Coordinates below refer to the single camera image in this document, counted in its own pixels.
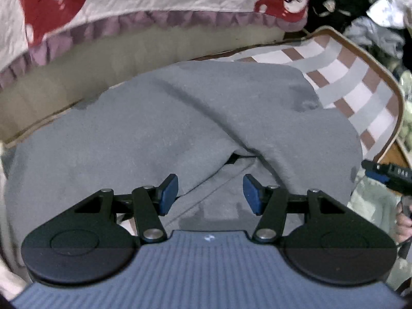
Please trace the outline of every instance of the hand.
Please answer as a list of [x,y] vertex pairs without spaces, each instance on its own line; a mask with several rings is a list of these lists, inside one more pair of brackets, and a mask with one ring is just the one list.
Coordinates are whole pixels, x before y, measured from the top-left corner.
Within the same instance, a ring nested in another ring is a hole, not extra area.
[[412,236],[412,220],[402,213],[402,203],[396,206],[396,227],[395,240],[398,243],[404,242]]

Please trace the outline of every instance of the checkered fabric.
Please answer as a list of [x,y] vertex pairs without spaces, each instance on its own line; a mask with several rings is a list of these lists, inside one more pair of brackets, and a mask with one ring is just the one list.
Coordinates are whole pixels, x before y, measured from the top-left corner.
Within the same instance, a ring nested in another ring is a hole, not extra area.
[[380,158],[400,126],[402,96],[377,61],[332,30],[287,45],[245,50],[218,61],[284,64],[301,70],[324,108],[337,108],[361,138],[363,156]]

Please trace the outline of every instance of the finger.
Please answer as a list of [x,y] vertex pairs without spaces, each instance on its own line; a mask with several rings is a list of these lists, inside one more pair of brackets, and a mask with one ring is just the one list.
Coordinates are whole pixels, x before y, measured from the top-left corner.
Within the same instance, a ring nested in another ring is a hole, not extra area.
[[412,226],[412,220],[404,214],[398,214],[396,216],[396,224],[410,227]]
[[396,213],[397,214],[400,214],[402,212],[402,202],[399,202],[397,205],[396,205]]
[[398,235],[401,235],[401,236],[406,236],[408,238],[412,236],[412,228],[411,227],[405,227],[403,225],[398,225],[396,227],[395,231]]
[[409,239],[409,237],[396,234],[394,239],[395,239],[395,242],[397,243],[403,243],[405,240]]

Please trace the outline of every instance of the gray fabric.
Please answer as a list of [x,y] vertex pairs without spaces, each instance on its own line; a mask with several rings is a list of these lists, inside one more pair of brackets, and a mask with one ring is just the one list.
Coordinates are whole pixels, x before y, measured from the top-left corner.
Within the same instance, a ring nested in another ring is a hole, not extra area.
[[9,171],[10,171],[10,167],[13,162],[15,151],[16,151],[16,147],[12,147],[10,149],[5,149],[4,153],[0,155],[0,160],[3,164],[3,171],[6,177],[9,177]]
[[[232,153],[241,155],[225,165]],[[323,109],[295,68],[186,62],[145,73],[34,132],[16,148],[6,203],[16,243],[101,188],[130,193],[179,176],[173,229],[245,229],[258,222],[242,176],[347,204],[362,151],[336,109]],[[288,222],[287,231],[297,223]]]
[[359,17],[346,28],[344,36],[359,46],[378,46],[392,57],[401,59],[405,39],[395,30],[381,27],[368,17]]

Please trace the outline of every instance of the blue gripper pad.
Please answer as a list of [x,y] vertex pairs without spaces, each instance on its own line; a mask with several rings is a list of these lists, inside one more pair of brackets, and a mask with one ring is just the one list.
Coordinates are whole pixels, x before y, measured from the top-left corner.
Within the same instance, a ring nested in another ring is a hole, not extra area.
[[159,187],[161,189],[159,201],[159,214],[161,216],[169,212],[179,192],[179,179],[176,175],[166,184],[165,188]]
[[260,185],[259,182],[254,181],[256,180],[254,180],[251,175],[245,175],[243,177],[243,195],[248,201],[252,212],[255,215],[261,215],[264,212],[262,202],[264,188]]
[[383,184],[385,184],[385,183],[387,183],[390,179],[389,179],[389,177],[387,177],[386,175],[383,175],[383,174],[378,174],[378,173],[375,173],[375,172],[372,172],[372,171],[365,171],[365,175],[367,176],[367,177],[370,177],[371,179],[373,179],[373,180],[376,180],[376,181],[379,181],[379,182],[381,182],[381,183],[383,183]]

